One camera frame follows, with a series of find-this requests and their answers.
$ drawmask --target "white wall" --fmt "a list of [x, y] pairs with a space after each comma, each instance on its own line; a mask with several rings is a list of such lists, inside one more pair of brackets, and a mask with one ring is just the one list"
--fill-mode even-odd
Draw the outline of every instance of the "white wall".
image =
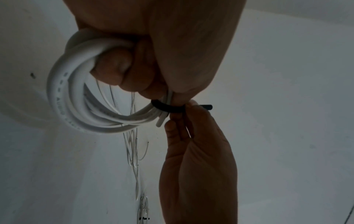
[[[74, 31], [55, 8], [69, 15], [57, 1], [0, 3], [0, 223], [134, 223], [122, 135], [71, 130], [45, 100], [46, 75]], [[344, 222], [354, 203], [353, 37], [352, 27], [243, 14], [217, 77], [196, 97], [214, 105], [233, 147], [240, 223]], [[153, 123], [141, 133], [150, 221], [162, 223], [166, 139]]]

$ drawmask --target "black cable tie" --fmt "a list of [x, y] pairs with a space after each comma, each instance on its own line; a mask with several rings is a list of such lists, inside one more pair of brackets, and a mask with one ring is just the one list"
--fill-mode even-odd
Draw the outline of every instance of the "black cable tie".
[[[183, 113], [185, 112], [185, 105], [176, 107], [162, 103], [160, 100], [151, 100], [151, 104], [159, 110], [169, 113]], [[200, 105], [206, 110], [212, 110], [212, 105]]]

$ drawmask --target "white ceiling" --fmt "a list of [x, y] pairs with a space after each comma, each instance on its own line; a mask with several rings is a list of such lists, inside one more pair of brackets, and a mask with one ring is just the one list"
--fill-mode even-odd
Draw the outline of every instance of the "white ceiling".
[[248, 0], [246, 8], [354, 26], [353, 0]]

